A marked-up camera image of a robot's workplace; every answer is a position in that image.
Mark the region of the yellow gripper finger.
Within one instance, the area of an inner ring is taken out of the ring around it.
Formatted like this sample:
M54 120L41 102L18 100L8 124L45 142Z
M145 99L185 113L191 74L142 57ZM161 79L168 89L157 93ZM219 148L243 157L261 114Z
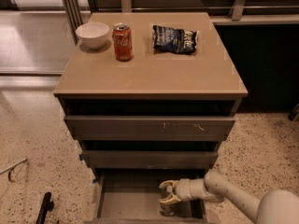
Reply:
M159 202L161 204L175 204L180 202L180 198L176 194L170 193L165 198L160 199Z
M174 190L177 180L166 180L159 185L160 189Z

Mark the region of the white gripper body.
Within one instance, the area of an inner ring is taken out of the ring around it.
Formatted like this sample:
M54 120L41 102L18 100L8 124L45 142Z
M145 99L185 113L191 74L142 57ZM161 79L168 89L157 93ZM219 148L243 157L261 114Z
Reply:
M188 202L192 200L192 195L190 191L190 179L180 179L176 183L174 191L175 196L179 202Z

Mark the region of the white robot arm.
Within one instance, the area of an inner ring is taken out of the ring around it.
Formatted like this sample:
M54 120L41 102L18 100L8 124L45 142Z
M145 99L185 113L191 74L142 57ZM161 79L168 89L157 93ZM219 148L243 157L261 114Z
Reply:
M227 199L254 224L299 224L298 195L275 189L258 199L212 170L203 178L166 180L159 188L167 193L160 200L162 204L195 200L220 203Z

